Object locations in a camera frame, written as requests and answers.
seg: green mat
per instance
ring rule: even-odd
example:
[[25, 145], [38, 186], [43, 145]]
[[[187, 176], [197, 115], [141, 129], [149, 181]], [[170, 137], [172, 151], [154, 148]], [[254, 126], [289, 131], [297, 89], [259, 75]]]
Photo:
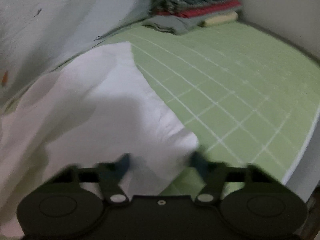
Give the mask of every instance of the green mat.
[[[241, 23], [182, 36], [135, 25], [100, 45], [121, 41], [131, 42], [137, 67], [209, 160], [256, 163], [287, 182], [319, 115], [315, 62]], [[189, 168], [164, 194], [195, 196], [203, 186]]]

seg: folded red cloth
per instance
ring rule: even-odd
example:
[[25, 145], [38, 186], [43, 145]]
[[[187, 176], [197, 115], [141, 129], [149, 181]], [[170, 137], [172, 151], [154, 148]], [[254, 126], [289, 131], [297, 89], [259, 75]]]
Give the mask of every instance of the folded red cloth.
[[241, 6], [241, 3], [238, 0], [232, 0], [229, 2], [221, 3], [221, 4], [210, 5], [202, 8], [197, 8], [197, 9], [190, 9], [190, 10], [182, 11], [175, 14], [171, 14], [169, 12], [164, 12], [164, 11], [156, 12], [156, 14], [157, 15], [174, 15], [174, 16], [183, 17], [183, 18], [191, 18], [191, 17], [205, 15], [208, 13], [225, 11], [225, 10], [229, 10], [231, 8], [235, 8], [239, 6]]

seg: folded yellow cloth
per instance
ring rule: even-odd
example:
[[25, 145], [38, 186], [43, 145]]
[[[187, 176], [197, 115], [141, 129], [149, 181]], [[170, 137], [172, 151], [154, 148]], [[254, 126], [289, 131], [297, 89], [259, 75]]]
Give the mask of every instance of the folded yellow cloth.
[[228, 14], [220, 14], [213, 17], [210, 17], [208, 19], [205, 19], [200, 26], [202, 27], [208, 27], [211, 25], [218, 25], [222, 23], [232, 22], [236, 21], [238, 19], [238, 14], [236, 12], [230, 12]]

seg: gray wall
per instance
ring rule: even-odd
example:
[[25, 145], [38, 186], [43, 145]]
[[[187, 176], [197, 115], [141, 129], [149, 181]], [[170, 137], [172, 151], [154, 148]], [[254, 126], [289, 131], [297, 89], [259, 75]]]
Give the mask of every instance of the gray wall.
[[242, 0], [244, 17], [320, 58], [320, 0]]

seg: stack of folded clothes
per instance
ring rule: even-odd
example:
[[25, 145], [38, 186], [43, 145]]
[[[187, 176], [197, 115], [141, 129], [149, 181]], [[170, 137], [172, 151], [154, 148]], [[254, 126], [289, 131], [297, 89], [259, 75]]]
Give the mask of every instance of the stack of folded clothes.
[[144, 21], [164, 32], [183, 34], [213, 16], [241, 8], [239, 0], [153, 0], [154, 17]]

